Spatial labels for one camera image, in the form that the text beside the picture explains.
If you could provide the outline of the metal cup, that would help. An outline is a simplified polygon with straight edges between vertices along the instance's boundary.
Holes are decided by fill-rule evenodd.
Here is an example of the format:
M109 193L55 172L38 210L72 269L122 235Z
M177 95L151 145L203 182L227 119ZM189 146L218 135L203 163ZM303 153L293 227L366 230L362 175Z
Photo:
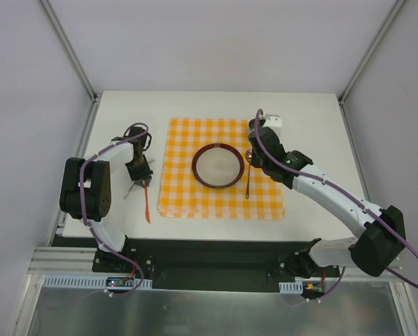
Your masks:
M259 126L259 122L255 123L255 120L250 120L248 127L249 127L249 133L254 132L255 131L255 126Z

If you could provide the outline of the orange chopsticks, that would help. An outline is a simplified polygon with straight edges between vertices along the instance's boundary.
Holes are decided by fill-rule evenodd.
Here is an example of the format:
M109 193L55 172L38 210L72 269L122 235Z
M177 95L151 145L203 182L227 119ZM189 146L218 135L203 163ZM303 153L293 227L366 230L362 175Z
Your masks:
M147 223L151 223L151 215L149 209L149 200L148 200L148 186L150 183L150 179L144 180L144 197L145 197L145 219Z

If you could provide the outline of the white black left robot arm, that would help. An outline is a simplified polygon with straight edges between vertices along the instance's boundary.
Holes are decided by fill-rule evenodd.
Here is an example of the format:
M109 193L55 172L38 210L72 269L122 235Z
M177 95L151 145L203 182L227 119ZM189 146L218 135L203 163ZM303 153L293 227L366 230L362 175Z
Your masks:
M151 141L148 126L136 122L97 153L65 163L60 209L90 231L100 250L110 253L108 263L117 272L132 266L132 254L123 249L121 225L129 194L135 186L147 189L153 177L144 154Z

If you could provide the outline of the red rimmed cream plate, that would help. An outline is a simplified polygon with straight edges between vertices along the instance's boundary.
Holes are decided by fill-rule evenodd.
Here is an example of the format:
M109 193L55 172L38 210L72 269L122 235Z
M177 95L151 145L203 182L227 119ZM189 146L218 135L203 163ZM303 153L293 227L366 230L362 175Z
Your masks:
M229 188L244 174L244 159L231 145L211 143L194 154L191 164L193 176L202 185L213 189Z

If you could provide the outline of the copper spoon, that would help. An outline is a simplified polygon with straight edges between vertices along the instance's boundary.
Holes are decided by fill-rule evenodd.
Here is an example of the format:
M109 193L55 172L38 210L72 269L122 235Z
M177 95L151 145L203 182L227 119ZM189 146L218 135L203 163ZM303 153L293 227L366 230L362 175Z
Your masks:
M250 176L251 176L251 161L252 161L252 158L253 158L253 150L248 149L245 153L245 159L248 163L246 192L245 192L246 199L249 199L249 196L250 196Z

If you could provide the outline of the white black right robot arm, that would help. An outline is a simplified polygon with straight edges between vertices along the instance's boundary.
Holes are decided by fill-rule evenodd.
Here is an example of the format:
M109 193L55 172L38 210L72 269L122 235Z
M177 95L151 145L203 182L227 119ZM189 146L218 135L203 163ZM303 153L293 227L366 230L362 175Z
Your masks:
M325 267L355 265L364 273L378 277L403 250L404 245L390 233L394 230L405 237L399 209L394 206L383 209L354 195L343 195L309 157L297 150L285 151L269 127L252 129L248 138L253 167L315 201L353 234L344 239L313 239L286 259L284 264L289 273L307 279Z

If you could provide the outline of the yellow white checkered cloth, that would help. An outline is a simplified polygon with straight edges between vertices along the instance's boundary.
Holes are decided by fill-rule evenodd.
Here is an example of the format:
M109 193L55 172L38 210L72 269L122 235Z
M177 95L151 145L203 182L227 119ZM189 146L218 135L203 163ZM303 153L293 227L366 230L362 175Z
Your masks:
M161 216L244 220L279 220L285 216L282 186L259 169L251 168L248 200L248 168L236 184L226 189L208 188L193 176L193 156L207 144L225 143L245 154L250 148L248 124L248 120L170 120L158 200Z

